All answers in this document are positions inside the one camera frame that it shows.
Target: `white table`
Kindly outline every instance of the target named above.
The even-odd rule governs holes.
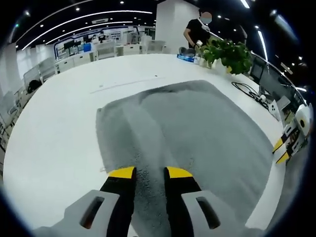
[[[212,83],[234,101],[272,144],[281,136],[282,125],[229,79],[175,55],[131,55],[81,65],[50,78],[13,129],[4,160],[4,186],[17,213],[32,229],[52,226],[67,206],[104,184],[107,174],[95,132],[98,108],[144,90],[197,79]],[[258,89],[244,75],[234,81]],[[259,214],[248,220],[252,227],[264,229],[272,218],[283,184],[285,166],[280,167],[272,166],[264,200],[259,201],[263,203],[256,207]]]

